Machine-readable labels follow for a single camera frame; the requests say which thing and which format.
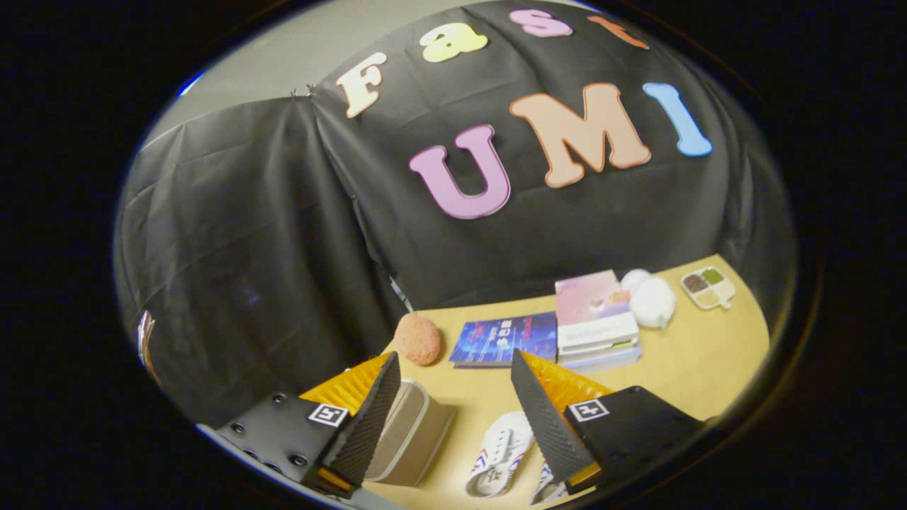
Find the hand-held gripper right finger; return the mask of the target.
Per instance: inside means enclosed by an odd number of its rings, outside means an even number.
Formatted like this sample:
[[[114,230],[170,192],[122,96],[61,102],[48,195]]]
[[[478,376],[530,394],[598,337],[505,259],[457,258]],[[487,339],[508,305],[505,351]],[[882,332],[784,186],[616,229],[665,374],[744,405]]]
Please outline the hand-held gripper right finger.
[[[621,487],[706,426],[640,385],[609,390],[521,349],[509,374],[555,483],[570,494]]]

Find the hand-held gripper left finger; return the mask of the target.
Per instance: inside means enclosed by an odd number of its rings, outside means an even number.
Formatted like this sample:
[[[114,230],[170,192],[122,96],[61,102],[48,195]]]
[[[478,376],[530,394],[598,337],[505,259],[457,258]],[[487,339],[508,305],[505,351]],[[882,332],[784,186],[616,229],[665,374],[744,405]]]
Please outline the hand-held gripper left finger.
[[[272,392],[213,438],[267,477],[349,499],[365,479],[400,383],[391,351],[301,395]]]

